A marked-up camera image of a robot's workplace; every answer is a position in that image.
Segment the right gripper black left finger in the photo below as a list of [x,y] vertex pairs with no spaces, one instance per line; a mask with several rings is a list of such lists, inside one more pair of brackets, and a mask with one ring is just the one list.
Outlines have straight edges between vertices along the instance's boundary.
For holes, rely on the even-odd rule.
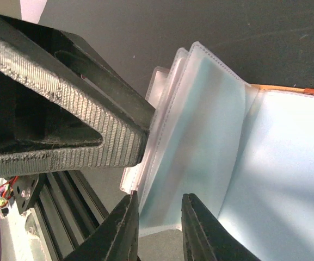
[[139,213],[136,191],[125,195],[98,229],[65,260],[138,260]]

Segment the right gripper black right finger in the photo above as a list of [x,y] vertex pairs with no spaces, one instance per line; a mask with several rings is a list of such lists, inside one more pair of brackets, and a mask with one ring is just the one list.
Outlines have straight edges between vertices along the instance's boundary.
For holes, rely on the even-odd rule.
[[196,194],[182,196],[185,260],[259,260],[221,225]]

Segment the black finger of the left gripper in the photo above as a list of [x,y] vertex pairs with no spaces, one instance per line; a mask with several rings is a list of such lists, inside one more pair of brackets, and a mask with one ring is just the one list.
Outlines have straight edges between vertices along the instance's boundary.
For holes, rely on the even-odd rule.
[[97,132],[0,72],[0,177],[140,163],[148,133],[112,117]]
[[107,117],[149,132],[154,108],[76,34],[0,15],[0,72],[97,132]]

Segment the brown leather card holder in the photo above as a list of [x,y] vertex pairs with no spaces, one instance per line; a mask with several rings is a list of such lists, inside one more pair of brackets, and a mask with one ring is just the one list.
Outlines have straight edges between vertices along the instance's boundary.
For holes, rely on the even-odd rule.
[[194,193],[261,260],[314,260],[314,89],[249,84],[199,42],[155,69],[137,191],[139,236],[181,229]]

